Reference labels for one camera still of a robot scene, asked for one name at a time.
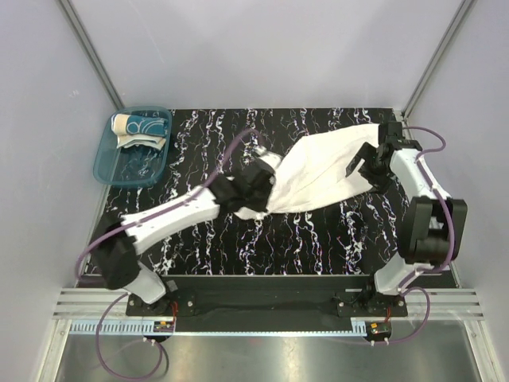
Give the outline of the white towel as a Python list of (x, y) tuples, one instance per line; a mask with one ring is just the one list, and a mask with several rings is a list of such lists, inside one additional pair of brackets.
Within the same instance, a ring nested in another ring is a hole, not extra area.
[(242, 207), (242, 220), (267, 214), (300, 213), (334, 205), (366, 193), (371, 185), (359, 173), (346, 174), (361, 146), (379, 144), (379, 125), (365, 123), (299, 138), (275, 171), (265, 212)]

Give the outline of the teal beige Doraemon towel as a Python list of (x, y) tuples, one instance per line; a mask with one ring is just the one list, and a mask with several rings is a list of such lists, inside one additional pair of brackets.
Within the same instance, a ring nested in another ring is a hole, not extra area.
[(164, 118), (115, 114), (111, 117), (111, 131), (117, 139), (117, 149), (146, 146), (161, 150), (166, 144), (169, 121)]

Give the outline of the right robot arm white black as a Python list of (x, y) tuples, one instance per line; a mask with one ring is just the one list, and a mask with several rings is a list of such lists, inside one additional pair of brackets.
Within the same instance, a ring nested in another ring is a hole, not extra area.
[(468, 213), (466, 202), (451, 197), (431, 173), (427, 150), (405, 138), (404, 130), (401, 123), (380, 124), (379, 144), (365, 142), (346, 168), (347, 175), (367, 180), (373, 193), (385, 192), (398, 179), (410, 202), (396, 229), (397, 254), (345, 304), (374, 316), (403, 305), (415, 279), (442, 272), (458, 256)]

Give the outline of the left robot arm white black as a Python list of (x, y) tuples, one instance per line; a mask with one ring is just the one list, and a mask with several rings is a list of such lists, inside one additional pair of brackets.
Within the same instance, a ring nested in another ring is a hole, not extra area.
[(175, 307), (175, 291), (138, 257), (156, 243), (186, 228), (243, 208), (265, 212), (275, 183), (275, 169), (260, 162), (218, 173), (188, 194), (120, 220), (101, 217), (93, 233), (93, 263), (108, 290), (125, 290), (152, 315)]

